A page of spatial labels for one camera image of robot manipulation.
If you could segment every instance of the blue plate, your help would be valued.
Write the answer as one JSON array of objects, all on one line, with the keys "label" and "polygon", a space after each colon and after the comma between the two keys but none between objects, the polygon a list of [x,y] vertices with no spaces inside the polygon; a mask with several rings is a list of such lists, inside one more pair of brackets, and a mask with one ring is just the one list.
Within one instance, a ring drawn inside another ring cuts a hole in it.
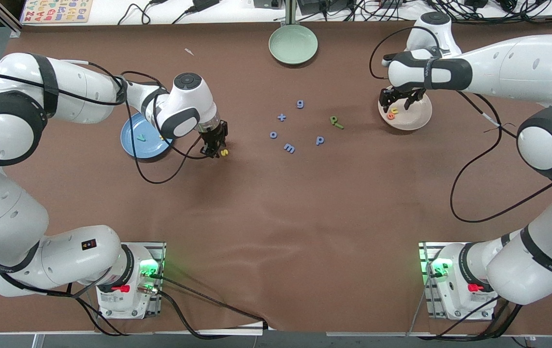
[{"label": "blue plate", "polygon": [[158,130],[154,128],[141,113],[132,115],[132,128],[134,130],[134,139],[130,133],[130,120],[121,128],[121,146],[126,152],[134,157],[132,153],[132,141],[134,140],[134,148],[136,150],[136,158],[150,159],[158,156],[168,148],[161,138]]}]

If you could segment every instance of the white table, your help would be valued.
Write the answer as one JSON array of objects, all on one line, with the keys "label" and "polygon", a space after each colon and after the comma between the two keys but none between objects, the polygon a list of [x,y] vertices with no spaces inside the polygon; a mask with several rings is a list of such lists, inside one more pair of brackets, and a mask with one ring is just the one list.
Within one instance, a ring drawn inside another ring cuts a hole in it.
[{"label": "white table", "polygon": [[[123,16],[128,5],[135,3],[142,8],[145,7],[148,0],[94,0],[89,20],[86,23],[77,24],[40,24],[40,26],[114,26],[119,19]],[[520,0],[517,4],[518,11],[521,8],[523,0]],[[151,24],[170,24],[175,18],[182,14],[188,7],[192,6],[192,0],[168,0],[163,4],[150,6],[147,10],[147,14],[151,17]],[[367,2],[366,9],[368,11],[375,11],[377,9],[377,2]],[[543,4],[539,9],[532,11],[530,15],[537,15],[539,17],[552,17],[552,0],[550,0],[549,6]],[[364,20],[360,15],[361,9],[356,10],[355,20]],[[398,17],[415,20],[420,17],[421,14],[433,11],[431,7],[424,2],[424,0],[414,0],[407,2],[398,9]],[[388,13],[388,16],[393,12],[393,9],[379,10],[378,15]],[[479,9],[478,13],[484,15],[487,18],[499,18],[504,17],[506,13],[499,7],[499,4],[494,0],[489,0],[488,4]],[[342,21],[349,15],[349,10],[344,9],[340,13],[328,17],[328,20]],[[281,9],[256,9],[252,3],[252,0],[220,0],[220,3],[212,6],[200,13],[188,14],[181,18],[178,24],[190,24],[190,23],[232,23],[232,22],[273,22],[283,20],[285,17],[284,7]],[[304,18],[300,9],[297,10],[297,18]],[[305,19],[305,21],[321,21],[324,20],[323,15],[318,14],[313,17]],[[378,20],[377,17],[373,17],[370,20]],[[141,24],[141,12],[133,7],[128,16],[124,19],[123,25]]]}]

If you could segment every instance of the brown table surface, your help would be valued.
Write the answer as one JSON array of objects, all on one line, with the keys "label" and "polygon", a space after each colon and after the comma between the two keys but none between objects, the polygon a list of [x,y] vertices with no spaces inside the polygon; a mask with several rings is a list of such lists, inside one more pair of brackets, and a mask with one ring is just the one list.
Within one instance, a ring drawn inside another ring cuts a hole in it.
[{"label": "brown table surface", "polygon": [[[8,52],[86,59],[112,73],[138,70],[168,86],[178,73],[200,73],[229,123],[230,154],[188,160],[173,181],[150,185],[119,144],[127,119],[120,106],[97,125],[51,121],[35,154],[6,172],[48,209],[49,235],[103,223],[126,242],[164,240],[167,275],[261,315],[272,328],[405,332],[422,291],[419,241],[497,238],[552,202],[550,190],[490,222],[451,216],[455,175],[496,133],[484,132],[488,121],[450,91],[428,93],[433,118],[421,130],[399,132],[380,119],[377,99],[387,82],[369,75],[369,55],[381,38],[410,24],[309,24],[320,48],[310,64],[293,69],[267,49],[277,24],[26,28]],[[468,51],[552,33],[552,25],[453,31]],[[397,35],[379,54],[402,51],[406,38]],[[296,109],[298,99],[303,110]],[[502,121],[515,125],[540,109],[491,101]],[[332,115],[344,130],[330,124]],[[325,137],[320,147],[317,136]],[[194,139],[181,139],[179,147]],[[283,150],[285,143],[296,147],[294,154]],[[170,153],[143,171],[162,179],[180,159]],[[466,218],[488,216],[545,184],[505,137],[462,177],[457,210]],[[196,328],[252,322],[168,290]],[[167,304],[158,319],[117,324],[128,332],[183,328]],[[427,319],[422,307],[414,331],[437,333],[448,324]],[[461,332],[484,326],[465,324]],[[73,301],[0,296],[0,331],[66,330],[93,330]],[[508,333],[552,334],[552,296],[526,306]]]}]

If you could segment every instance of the red button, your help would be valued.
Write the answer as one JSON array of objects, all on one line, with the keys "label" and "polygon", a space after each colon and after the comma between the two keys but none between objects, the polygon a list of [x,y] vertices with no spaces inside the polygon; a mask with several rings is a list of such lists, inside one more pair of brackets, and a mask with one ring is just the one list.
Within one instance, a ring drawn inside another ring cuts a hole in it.
[{"label": "red button", "polygon": [[114,286],[111,288],[112,290],[119,290],[121,292],[130,292],[130,286],[128,285],[125,285],[125,286]]},{"label": "red button", "polygon": [[482,289],[484,289],[484,287],[479,286],[477,284],[468,284],[467,285],[467,290],[469,290],[471,292],[476,292],[476,291],[482,290]]}]

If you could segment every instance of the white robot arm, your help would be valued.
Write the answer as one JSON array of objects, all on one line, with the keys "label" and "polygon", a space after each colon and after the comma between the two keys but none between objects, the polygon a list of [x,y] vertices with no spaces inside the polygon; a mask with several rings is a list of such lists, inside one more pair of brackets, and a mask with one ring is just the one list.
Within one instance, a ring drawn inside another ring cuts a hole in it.
[{"label": "white robot arm", "polygon": [[[76,63],[88,64],[28,53],[0,60],[0,167],[26,160],[48,119],[97,123],[126,98],[166,138],[196,129],[205,140],[206,156],[217,157],[225,146],[227,123],[220,120],[200,76],[179,75],[168,93],[161,86],[103,75]],[[146,275],[158,271],[144,247],[121,244],[104,225],[55,236],[44,235],[47,227],[46,209],[0,169],[0,295],[43,293],[77,281],[97,286],[108,317],[143,317],[143,297],[154,284]]]},{"label": "white robot arm", "polygon": [[[387,110],[407,98],[407,108],[425,90],[446,89],[550,106],[521,124],[517,148],[530,167],[552,180],[552,35],[461,53],[450,25],[445,14],[424,14],[415,26],[432,31],[439,49],[430,33],[412,29],[406,51],[384,56],[393,88],[382,90],[380,105]],[[521,305],[543,299],[552,294],[552,205],[523,229],[496,240],[444,247],[432,269],[449,319],[459,319],[495,292]],[[470,319],[484,319],[486,310]]]}]

